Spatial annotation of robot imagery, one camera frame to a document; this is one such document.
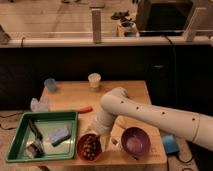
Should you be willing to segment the cream ribbed gripper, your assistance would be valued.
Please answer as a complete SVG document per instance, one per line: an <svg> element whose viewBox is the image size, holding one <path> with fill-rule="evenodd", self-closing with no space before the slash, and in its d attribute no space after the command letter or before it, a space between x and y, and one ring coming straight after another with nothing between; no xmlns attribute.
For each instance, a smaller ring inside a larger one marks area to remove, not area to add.
<svg viewBox="0 0 213 171"><path fill-rule="evenodd" d="M100 136L100 144L102 149L106 149L106 136L112 131L116 117L104 110L100 110L93 118L88 133L94 133L94 131L102 135Z"/></svg>

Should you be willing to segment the cream perforated robot arm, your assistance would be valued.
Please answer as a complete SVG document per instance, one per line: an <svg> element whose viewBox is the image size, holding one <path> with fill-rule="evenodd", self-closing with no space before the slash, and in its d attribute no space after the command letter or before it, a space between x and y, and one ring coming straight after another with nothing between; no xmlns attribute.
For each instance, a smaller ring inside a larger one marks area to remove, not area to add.
<svg viewBox="0 0 213 171"><path fill-rule="evenodd" d="M101 97L100 110L92 120L91 128L99 135L108 134L118 115L143 121L213 151L211 116L139 103L128 98L126 89L117 87Z"/></svg>

